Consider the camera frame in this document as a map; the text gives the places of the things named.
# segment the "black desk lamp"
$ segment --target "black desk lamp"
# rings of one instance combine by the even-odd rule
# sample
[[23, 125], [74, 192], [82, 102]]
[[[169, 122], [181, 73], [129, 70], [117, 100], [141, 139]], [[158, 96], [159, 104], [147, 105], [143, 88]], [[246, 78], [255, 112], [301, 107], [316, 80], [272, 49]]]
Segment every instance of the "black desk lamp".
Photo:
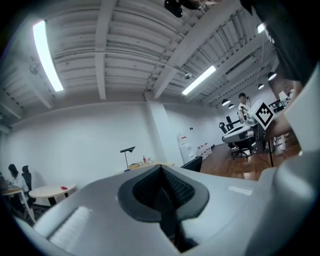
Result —
[[124, 152], [126, 167], [127, 167], [128, 170], [129, 170], [129, 166], [128, 166], [128, 161], [127, 161], [126, 152], [129, 151], [130, 153], [132, 153], [132, 151], [134, 151], [134, 149], [135, 149], [135, 146], [129, 147], [129, 148], [126, 148], [126, 149], [123, 149], [123, 150], [120, 151], [120, 153], [123, 153], [123, 152]]

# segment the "ceiling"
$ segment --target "ceiling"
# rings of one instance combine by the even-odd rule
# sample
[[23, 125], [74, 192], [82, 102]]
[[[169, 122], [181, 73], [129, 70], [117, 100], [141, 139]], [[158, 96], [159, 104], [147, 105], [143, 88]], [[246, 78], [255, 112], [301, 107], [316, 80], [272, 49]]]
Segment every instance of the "ceiling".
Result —
[[[272, 44], [257, 34], [259, 20], [238, 0], [201, 11], [183, 9], [182, 18], [163, 6], [164, 0], [55, 0], [39, 6], [1, 60], [0, 112], [23, 119], [31, 109], [40, 113], [110, 101], [115, 93], [130, 100], [146, 91], [155, 98], [215, 106], [271, 70]], [[41, 66], [32, 36], [39, 19], [46, 20], [64, 91], [54, 91]], [[211, 65], [216, 72], [182, 97]], [[185, 79], [185, 73], [193, 78]], [[63, 103], [71, 96], [75, 100]]]

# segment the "white shirt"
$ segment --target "white shirt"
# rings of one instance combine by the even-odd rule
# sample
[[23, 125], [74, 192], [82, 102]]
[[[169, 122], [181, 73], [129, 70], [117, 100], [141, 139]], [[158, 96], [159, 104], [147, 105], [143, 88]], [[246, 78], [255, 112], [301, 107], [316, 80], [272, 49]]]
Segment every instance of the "white shirt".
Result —
[[13, 179], [13, 185], [18, 188], [22, 188], [23, 192], [29, 191], [27, 183], [26, 183], [24, 177], [22, 177], [22, 175], [20, 173], [18, 173], [18, 176]]
[[248, 111], [250, 110], [250, 106], [247, 103], [245, 103], [245, 104], [240, 103], [239, 104], [239, 107], [238, 107], [239, 112], [240, 112], [240, 110], [242, 110], [241, 107], [243, 107], [243, 114], [247, 114]]

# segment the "black shirt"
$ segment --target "black shirt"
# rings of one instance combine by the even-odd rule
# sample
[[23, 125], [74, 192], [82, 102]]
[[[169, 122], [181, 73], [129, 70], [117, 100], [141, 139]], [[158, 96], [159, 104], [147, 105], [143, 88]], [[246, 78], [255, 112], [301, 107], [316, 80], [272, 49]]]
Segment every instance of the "black shirt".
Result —
[[279, 67], [285, 79], [301, 81], [304, 86], [317, 64], [317, 22], [312, 1], [240, 0], [252, 14], [252, 7], [274, 39]]

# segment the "computer monitor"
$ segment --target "computer monitor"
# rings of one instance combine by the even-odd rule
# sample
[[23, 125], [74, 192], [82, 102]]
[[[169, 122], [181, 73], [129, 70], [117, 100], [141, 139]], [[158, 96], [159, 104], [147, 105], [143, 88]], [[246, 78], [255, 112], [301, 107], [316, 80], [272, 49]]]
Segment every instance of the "computer monitor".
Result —
[[201, 165], [202, 165], [202, 156], [197, 156], [195, 159], [181, 166], [181, 168], [200, 173]]

